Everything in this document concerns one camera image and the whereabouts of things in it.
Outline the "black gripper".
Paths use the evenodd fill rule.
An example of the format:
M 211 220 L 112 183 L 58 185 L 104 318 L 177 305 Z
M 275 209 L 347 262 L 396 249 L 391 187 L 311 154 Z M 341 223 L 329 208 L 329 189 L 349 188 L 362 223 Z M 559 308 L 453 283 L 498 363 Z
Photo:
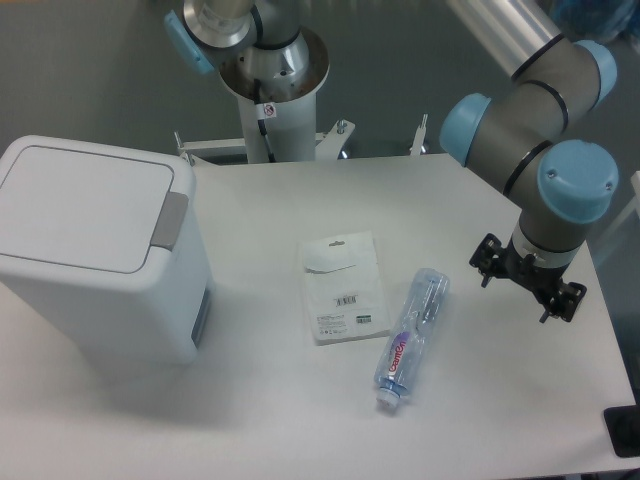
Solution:
M 505 249 L 492 233 L 480 242 L 469 265 L 482 276 L 482 287 L 487 287 L 494 278 L 506 278 L 530 291 L 544 308 L 540 323 L 550 317 L 570 323 L 587 293 L 585 285 L 563 281 L 568 264 L 553 268 L 537 266 L 530 254 L 522 257 L 516 251 L 513 240 Z

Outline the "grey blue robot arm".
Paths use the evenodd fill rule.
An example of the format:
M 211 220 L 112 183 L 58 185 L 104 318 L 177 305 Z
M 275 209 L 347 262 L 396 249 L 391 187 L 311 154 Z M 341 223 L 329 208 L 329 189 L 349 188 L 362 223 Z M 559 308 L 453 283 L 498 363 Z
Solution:
M 563 279 L 618 184 L 611 155 L 561 134 L 611 92 L 617 67 L 593 41 L 571 42 L 533 1 L 454 1 L 451 10 L 514 82 L 493 101 L 460 100 L 439 141 L 520 208 L 507 244 L 486 236 L 470 263 L 485 280 L 530 291 L 546 317 L 570 321 L 586 287 Z M 217 72 L 236 96 L 252 163 L 335 160 L 346 136 L 316 131 L 315 95 L 329 62 L 293 1 L 185 1 L 164 19 L 181 57 Z

